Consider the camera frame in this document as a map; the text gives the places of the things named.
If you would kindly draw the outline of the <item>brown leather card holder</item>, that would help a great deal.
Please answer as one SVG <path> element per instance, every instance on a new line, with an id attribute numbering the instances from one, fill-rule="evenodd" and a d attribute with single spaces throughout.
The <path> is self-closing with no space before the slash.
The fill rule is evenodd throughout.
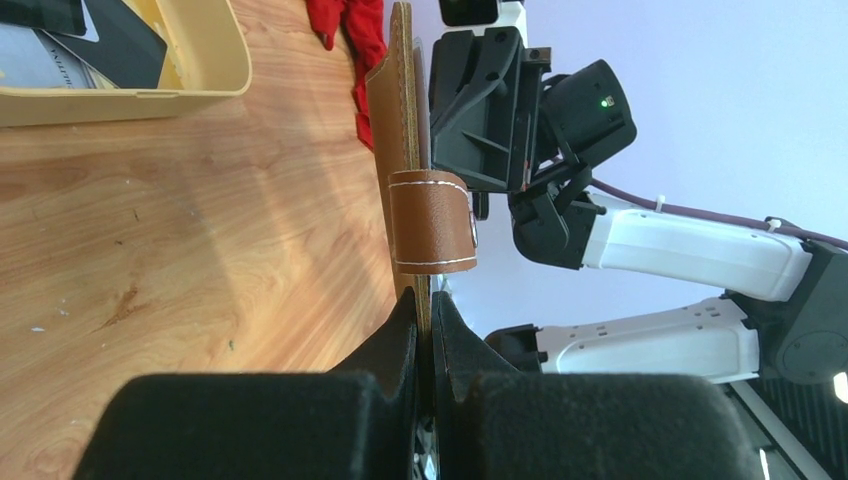
<path id="1" fill-rule="evenodd" d="M 475 267 L 477 243 L 469 188 L 431 165 L 421 77 L 412 6 L 396 1 L 387 52 L 366 76 L 366 95 L 395 287 L 399 294 L 413 290 L 425 335 L 432 330 L 432 279 Z"/>

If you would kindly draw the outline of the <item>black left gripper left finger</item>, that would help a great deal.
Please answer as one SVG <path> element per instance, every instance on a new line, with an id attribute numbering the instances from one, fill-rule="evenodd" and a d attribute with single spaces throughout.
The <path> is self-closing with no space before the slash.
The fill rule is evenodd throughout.
<path id="1" fill-rule="evenodd" d="M 325 373 L 151 374 L 105 408 L 78 479 L 408 479 L 416 298 Z"/>

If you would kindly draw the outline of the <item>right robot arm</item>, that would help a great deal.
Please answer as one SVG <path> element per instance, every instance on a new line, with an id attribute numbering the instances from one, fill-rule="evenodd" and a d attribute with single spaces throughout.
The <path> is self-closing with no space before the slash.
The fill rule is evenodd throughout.
<path id="1" fill-rule="evenodd" d="M 847 67 L 809 33 L 757 27 L 533 29 L 559 69 L 596 58 L 621 79 L 636 143 L 600 176 L 739 215 L 847 232 Z M 447 288 L 472 329 L 532 323 L 547 373 L 681 373 L 747 380 L 775 362 L 801 383 L 847 367 L 847 254 L 776 230 L 678 217 L 615 198 L 589 263 L 516 249 L 503 200 L 478 227 L 477 266 Z"/>

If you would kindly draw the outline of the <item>beige oval tray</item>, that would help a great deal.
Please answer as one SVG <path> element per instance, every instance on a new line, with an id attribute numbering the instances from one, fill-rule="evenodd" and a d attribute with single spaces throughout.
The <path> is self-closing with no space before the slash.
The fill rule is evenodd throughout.
<path id="1" fill-rule="evenodd" d="M 1 89 L 1 126 L 20 127 L 186 115 L 245 93 L 247 43 L 232 4 L 128 1 L 167 43 L 157 89 Z"/>

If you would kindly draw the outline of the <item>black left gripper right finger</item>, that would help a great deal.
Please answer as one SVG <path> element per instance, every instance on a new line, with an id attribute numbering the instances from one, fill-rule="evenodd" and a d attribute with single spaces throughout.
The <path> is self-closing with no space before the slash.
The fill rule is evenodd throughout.
<path id="1" fill-rule="evenodd" d="M 432 297 L 443 479 L 758 479 L 726 395 L 693 376 L 543 374 L 506 362 Z"/>

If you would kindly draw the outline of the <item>red cloth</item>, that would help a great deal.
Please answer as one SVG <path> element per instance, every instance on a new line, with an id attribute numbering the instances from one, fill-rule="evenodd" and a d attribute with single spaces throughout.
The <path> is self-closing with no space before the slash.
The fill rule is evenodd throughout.
<path id="1" fill-rule="evenodd" d="M 387 52 L 383 33 L 383 0 L 307 0 L 310 27 L 327 51 L 332 51 L 337 38 L 348 46 L 354 68 L 351 95 L 357 113 L 357 135 L 369 150 L 373 134 L 367 103 L 366 75 Z"/>

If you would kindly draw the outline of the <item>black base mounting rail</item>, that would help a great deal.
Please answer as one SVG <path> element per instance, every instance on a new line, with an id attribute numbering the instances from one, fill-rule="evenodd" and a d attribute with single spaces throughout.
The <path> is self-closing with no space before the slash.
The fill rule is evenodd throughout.
<path id="1" fill-rule="evenodd" d="M 847 377 L 819 385 L 749 380 L 724 386 L 767 479 L 847 477 Z"/>

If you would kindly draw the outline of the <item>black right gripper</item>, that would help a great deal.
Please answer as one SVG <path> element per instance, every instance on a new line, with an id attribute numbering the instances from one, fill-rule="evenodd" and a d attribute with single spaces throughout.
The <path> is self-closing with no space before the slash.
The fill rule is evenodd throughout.
<path id="1" fill-rule="evenodd" d="M 562 183 L 637 137 L 624 89 L 606 60 L 542 81 L 550 50 L 525 47 L 515 27 L 448 32 L 434 44 L 431 67 L 431 164 L 472 191 Z"/>

